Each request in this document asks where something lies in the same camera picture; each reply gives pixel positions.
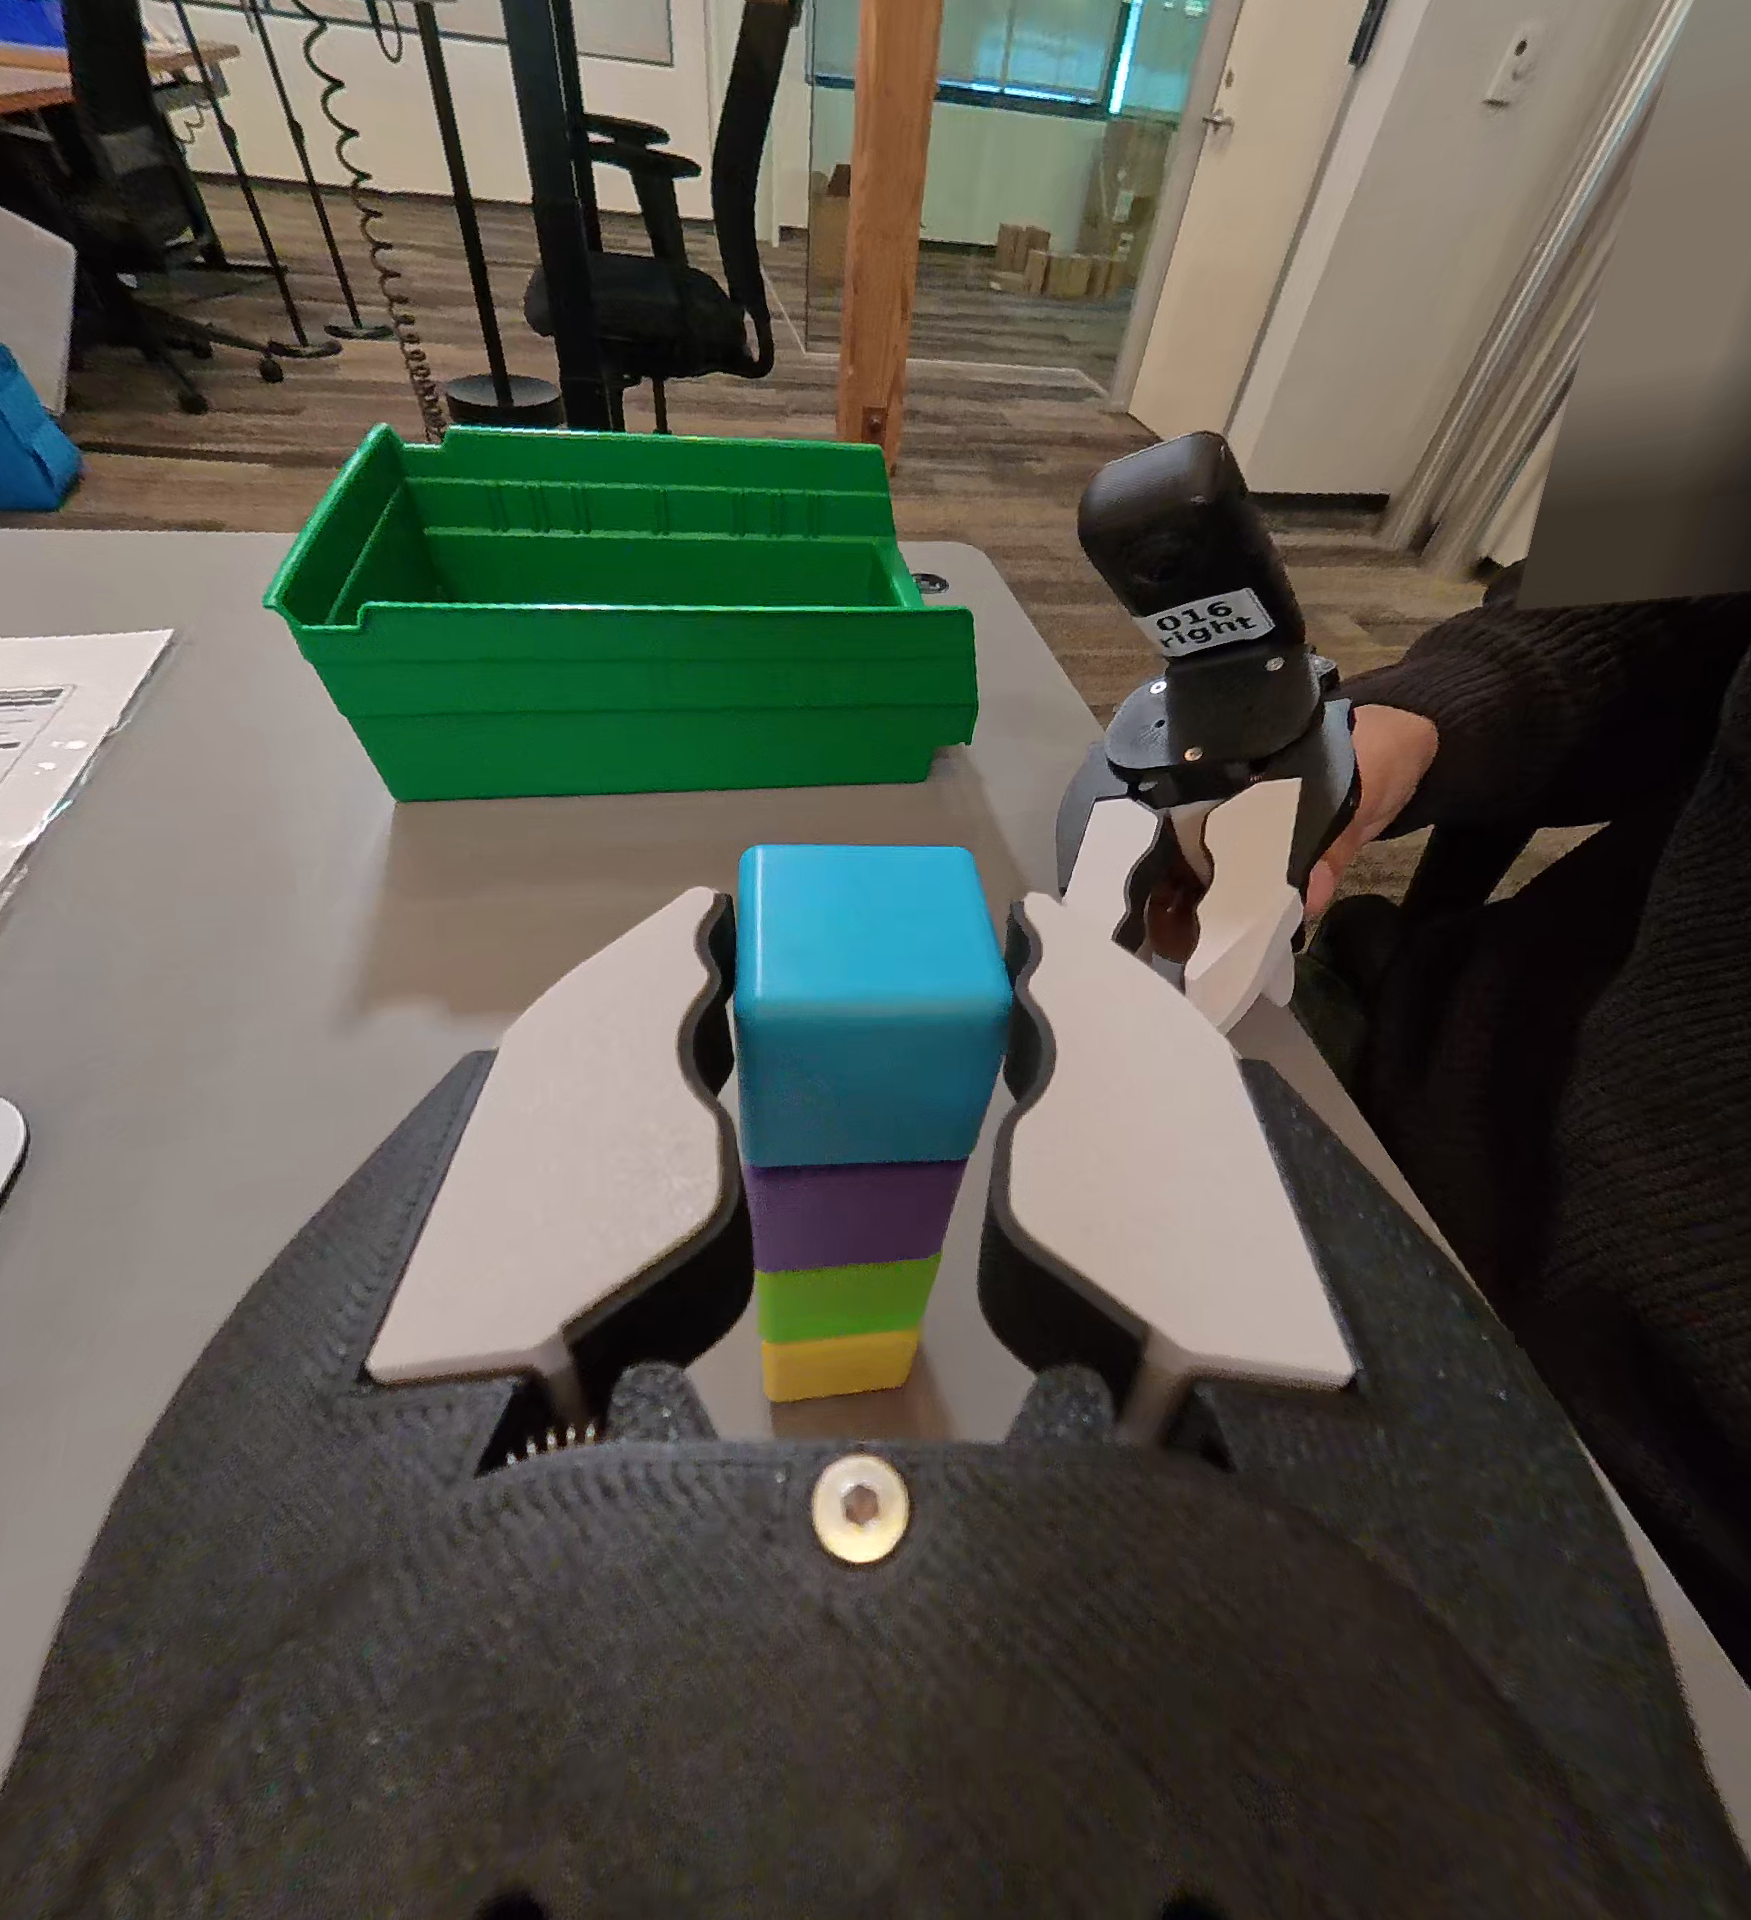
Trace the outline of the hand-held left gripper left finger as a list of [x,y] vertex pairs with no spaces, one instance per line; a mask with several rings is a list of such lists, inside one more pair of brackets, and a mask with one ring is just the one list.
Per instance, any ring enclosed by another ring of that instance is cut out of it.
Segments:
[[365,1352],[378,1385],[532,1380],[603,1429],[621,1378],[688,1367],[755,1286],[729,998],[737,914],[694,885],[507,1030]]

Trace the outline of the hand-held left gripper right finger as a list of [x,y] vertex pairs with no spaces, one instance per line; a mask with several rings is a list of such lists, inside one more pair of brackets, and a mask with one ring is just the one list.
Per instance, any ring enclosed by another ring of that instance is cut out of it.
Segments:
[[1008,1110],[989,1165],[983,1318],[1155,1445],[1204,1381],[1339,1394],[1344,1321],[1232,1046],[1078,909],[1008,913]]

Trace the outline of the blue cube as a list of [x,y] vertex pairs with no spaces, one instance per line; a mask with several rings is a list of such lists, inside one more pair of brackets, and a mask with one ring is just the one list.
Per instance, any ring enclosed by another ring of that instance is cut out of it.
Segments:
[[972,854],[757,845],[735,905],[742,1160],[963,1165],[1010,1013]]

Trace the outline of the purple cube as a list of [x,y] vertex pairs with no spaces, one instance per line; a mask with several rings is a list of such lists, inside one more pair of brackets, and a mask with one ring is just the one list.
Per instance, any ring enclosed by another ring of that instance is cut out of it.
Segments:
[[966,1162],[742,1166],[760,1273],[927,1260],[942,1251]]

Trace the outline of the lime green cube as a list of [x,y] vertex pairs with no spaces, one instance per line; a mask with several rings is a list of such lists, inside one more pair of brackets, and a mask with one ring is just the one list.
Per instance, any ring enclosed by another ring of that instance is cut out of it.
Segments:
[[939,1254],[759,1271],[755,1302],[760,1335],[794,1343],[864,1333],[918,1331],[929,1303]]

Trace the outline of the yellow cube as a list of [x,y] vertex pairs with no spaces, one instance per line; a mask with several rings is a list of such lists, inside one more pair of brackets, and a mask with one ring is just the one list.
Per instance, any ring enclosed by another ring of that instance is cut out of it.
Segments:
[[777,1406],[878,1394],[910,1380],[916,1330],[762,1339],[762,1385]]

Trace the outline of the green plastic bin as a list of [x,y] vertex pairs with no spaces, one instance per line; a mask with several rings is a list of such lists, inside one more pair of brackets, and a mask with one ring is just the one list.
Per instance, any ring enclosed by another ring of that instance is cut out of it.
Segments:
[[916,782],[979,720],[868,445],[378,426],[265,608],[400,803]]

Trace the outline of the grey desk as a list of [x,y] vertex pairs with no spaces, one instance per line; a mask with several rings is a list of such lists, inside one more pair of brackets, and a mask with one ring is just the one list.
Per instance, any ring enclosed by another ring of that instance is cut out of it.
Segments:
[[0,636],[175,647],[0,917],[0,1780],[102,1518],[168,1399],[400,1116],[555,973],[772,829],[961,840],[992,890],[1085,709],[1001,578],[983,742],[926,785],[393,806],[261,595],[286,537],[0,533]]

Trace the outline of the person's right hand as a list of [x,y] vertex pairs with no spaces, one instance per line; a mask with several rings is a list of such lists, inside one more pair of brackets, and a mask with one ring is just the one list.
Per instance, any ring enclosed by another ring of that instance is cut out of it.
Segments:
[[1357,706],[1351,744],[1359,800],[1313,866],[1304,897],[1305,919],[1311,922],[1325,913],[1357,856],[1381,840],[1413,802],[1439,757],[1439,727],[1399,709]]

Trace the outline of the pile of cardboard boxes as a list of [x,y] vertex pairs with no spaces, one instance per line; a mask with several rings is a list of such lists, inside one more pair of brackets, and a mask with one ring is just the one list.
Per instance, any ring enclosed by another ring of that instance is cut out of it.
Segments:
[[1044,229],[1001,225],[989,288],[1046,301],[1115,301],[1134,282],[1140,250],[1134,225],[1090,225],[1076,252],[1053,244]]

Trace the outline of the white door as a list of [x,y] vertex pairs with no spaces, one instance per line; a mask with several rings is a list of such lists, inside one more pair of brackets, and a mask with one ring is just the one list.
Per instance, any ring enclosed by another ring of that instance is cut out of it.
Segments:
[[1353,79],[1364,2],[1214,4],[1120,387],[1158,440],[1227,431]]

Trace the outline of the person's dark clothing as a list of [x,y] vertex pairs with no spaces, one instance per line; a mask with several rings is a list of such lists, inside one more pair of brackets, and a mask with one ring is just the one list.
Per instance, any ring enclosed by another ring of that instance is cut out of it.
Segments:
[[1751,1688],[1751,646],[1670,791],[1361,851],[1297,1013]]

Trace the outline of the wooden furniture leg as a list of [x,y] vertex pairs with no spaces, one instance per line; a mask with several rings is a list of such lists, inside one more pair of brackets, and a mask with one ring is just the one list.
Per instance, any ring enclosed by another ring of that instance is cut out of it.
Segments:
[[942,2],[864,2],[839,303],[837,435],[897,466]]

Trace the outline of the black rolling chair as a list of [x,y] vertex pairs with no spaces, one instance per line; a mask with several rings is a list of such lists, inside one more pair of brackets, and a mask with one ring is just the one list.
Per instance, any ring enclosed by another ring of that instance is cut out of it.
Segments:
[[[655,431],[667,431],[665,387],[703,375],[765,377],[775,339],[759,191],[787,50],[803,6],[747,2],[717,113],[710,198],[721,279],[694,266],[678,183],[699,165],[665,136],[585,113],[598,206],[592,288],[605,365],[621,395],[649,386]],[[541,265],[526,287],[528,328],[550,341]]]

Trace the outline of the black side chair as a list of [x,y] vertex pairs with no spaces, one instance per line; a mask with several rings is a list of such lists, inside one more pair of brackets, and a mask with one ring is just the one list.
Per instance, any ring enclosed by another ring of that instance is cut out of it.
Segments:
[[227,259],[158,105],[140,6],[66,2],[61,12],[79,153],[61,206],[106,339],[160,367],[179,412],[193,417],[210,409],[210,400],[175,350],[199,362],[210,362],[216,348],[240,350],[257,359],[262,382],[280,383],[277,348],[184,317],[144,290],[147,279],[221,271]]

